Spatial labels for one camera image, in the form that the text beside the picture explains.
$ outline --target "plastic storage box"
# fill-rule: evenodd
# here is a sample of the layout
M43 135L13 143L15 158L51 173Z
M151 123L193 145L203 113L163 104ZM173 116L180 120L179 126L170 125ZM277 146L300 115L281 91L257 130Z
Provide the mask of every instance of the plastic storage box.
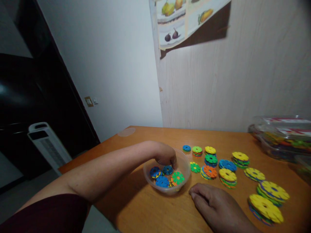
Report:
M261 134L270 146L298 153L311 153L311 125L273 127Z
M297 174L311 185L311 157L297 155L295 160L297 162Z
M310 156L311 154L307 153L297 153L294 151L289 151L289 150L281 150L278 148L271 147L269 143L262 137L259 136L259 140L261 141L261 147L262 149L266 152L268 156L271 158L285 161L285 162L291 162L291 163L296 163L295 157L297 155L305 155L305 156Z
M253 124L248 127L248 132L256 139L258 135L265 131L271 130L272 127L304 127L311 125L311 120L302 118L299 115L292 116L255 116L253 117Z
M186 157L186 155L178 149L174 148L174 150L176 152L177 166L178 166L177 170L174 172L181 172L185 178L185 180L177 186L174 186L171 188L162 188L160 186L155 185L156 184L155 179L153 179L150 176L149 172L150 172L151 168L153 168L154 166L158 166L160 169L162 169L164 166L158 164L154 159L149 160L144 164L144 176L145 176L146 180L148 181L148 183L152 187L154 187L155 189L157 189L160 192L165 193L167 195L172 195L172 194L177 193L182 188L182 186L184 186L187 183L187 181L190 177L190 173L191 173L190 162L189 162L188 158Z

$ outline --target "light switch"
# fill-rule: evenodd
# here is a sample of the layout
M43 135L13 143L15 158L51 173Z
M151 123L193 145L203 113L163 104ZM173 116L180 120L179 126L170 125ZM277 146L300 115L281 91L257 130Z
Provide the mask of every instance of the light switch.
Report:
M88 96L88 97L84 97L84 98L85 98L85 101L86 101L88 107L94 106L92 103L91 97Z
M96 98L96 97L93 98L93 103L94 103L94 104L98 104L98 101L97 101L97 98Z

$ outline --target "sleeve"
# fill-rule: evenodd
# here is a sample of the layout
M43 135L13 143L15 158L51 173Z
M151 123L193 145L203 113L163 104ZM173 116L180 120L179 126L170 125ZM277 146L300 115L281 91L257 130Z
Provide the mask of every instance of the sleeve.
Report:
M82 232L88 202L75 194L45 198L0 225L0 232Z

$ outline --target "label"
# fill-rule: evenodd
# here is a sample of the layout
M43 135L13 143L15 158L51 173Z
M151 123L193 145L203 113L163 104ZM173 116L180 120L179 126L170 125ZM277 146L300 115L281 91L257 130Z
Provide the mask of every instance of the label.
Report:
M311 121L303 118L290 118L290 117L273 117L264 118L267 123L311 123Z
M276 128L279 132L285 135L311 137L309 129L292 129L292 128Z

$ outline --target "fruit poster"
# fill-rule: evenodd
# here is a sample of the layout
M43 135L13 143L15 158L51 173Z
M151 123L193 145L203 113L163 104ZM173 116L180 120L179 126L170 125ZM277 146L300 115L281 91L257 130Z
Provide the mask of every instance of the fruit poster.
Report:
M159 48L172 48L209 20L231 0L153 0Z

